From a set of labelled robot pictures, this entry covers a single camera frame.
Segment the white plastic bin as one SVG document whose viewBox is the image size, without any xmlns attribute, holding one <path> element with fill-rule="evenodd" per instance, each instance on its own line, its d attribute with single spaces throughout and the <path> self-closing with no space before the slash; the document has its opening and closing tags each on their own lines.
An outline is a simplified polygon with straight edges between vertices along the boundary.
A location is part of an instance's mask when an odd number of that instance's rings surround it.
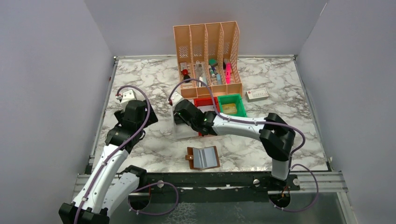
<svg viewBox="0 0 396 224">
<path fill-rule="evenodd" d="M 175 115 L 174 110 L 171 110 L 173 131 L 172 136 L 176 140 L 195 138 L 198 137 L 198 132 L 191 129 L 186 123 L 182 121 L 177 115 Z"/>
</svg>

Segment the red plastic bin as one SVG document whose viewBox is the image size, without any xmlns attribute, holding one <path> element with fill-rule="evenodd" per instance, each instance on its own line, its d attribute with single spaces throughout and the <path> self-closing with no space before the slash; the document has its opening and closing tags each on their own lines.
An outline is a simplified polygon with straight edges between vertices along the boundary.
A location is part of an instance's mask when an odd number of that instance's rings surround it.
<svg viewBox="0 0 396 224">
<path fill-rule="evenodd" d="M 220 112 L 220 107 L 219 107 L 219 102 L 218 102 L 217 97 L 214 97 L 214 101 L 215 101 L 215 105 L 216 105 L 217 111 Z M 204 105 L 213 105 L 212 99 L 211 99 L 210 97 L 209 97 L 209 98 L 196 98 L 196 99 L 193 100 L 193 103 L 194 103 L 194 105 L 195 105 L 197 108 L 198 108 L 199 106 L 204 106 Z"/>
</svg>

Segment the green plastic bin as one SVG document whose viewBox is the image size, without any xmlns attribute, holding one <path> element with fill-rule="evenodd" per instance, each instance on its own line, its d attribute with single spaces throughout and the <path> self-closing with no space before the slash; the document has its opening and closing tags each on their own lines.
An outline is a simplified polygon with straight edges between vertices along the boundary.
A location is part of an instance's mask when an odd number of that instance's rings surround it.
<svg viewBox="0 0 396 224">
<path fill-rule="evenodd" d="M 223 95 L 217 98 L 221 113 L 237 117 L 247 117 L 242 98 L 239 94 Z"/>
</svg>

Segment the brown leather card holder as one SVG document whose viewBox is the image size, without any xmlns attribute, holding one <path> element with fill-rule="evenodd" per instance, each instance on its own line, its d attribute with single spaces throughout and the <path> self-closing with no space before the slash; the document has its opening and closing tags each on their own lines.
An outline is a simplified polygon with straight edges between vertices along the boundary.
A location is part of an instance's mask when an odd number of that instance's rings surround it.
<svg viewBox="0 0 396 224">
<path fill-rule="evenodd" d="M 185 160 L 188 161 L 189 168 L 192 170 L 206 170 L 220 167 L 216 146 L 204 148 L 187 147 Z"/>
</svg>

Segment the peach plastic file organizer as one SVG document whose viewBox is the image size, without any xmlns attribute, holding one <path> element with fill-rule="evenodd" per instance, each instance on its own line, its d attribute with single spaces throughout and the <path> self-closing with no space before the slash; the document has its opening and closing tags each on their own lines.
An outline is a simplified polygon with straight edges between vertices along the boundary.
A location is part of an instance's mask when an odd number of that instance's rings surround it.
<svg viewBox="0 0 396 224">
<path fill-rule="evenodd" d="M 179 25 L 173 27 L 177 57 L 177 80 L 184 98 L 207 98 L 209 91 L 199 87 L 200 76 L 206 77 L 214 96 L 243 94 L 237 61 L 240 30 L 236 21 Z M 218 62 L 209 65 L 209 59 Z M 231 83 L 225 79 L 225 63 L 231 63 Z M 183 80 L 182 70 L 187 69 L 190 82 Z"/>
</svg>

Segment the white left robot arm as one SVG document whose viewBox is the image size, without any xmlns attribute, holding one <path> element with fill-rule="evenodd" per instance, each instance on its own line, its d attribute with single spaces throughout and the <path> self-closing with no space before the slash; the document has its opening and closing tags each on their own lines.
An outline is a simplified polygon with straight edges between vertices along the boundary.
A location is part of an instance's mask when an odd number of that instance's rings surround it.
<svg viewBox="0 0 396 224">
<path fill-rule="evenodd" d="M 63 203 L 59 216 L 64 224 L 107 224 L 112 200 L 106 199 L 111 182 L 144 128 L 158 122 L 148 100 L 132 99 L 114 112 L 118 123 L 108 131 L 101 158 L 82 190 L 71 203 Z"/>
</svg>

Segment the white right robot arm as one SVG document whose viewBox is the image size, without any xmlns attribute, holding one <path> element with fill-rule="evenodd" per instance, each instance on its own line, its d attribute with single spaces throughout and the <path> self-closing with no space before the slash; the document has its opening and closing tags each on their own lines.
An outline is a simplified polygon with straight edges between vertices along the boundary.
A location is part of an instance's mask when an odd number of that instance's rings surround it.
<svg viewBox="0 0 396 224">
<path fill-rule="evenodd" d="M 235 135 L 258 140 L 272 159 L 272 177 L 285 181 L 290 172 L 290 154 L 296 132 L 277 114 L 265 118 L 230 116 L 216 111 L 202 112 L 187 99 L 170 100 L 173 113 L 192 130 L 205 135 Z"/>
</svg>

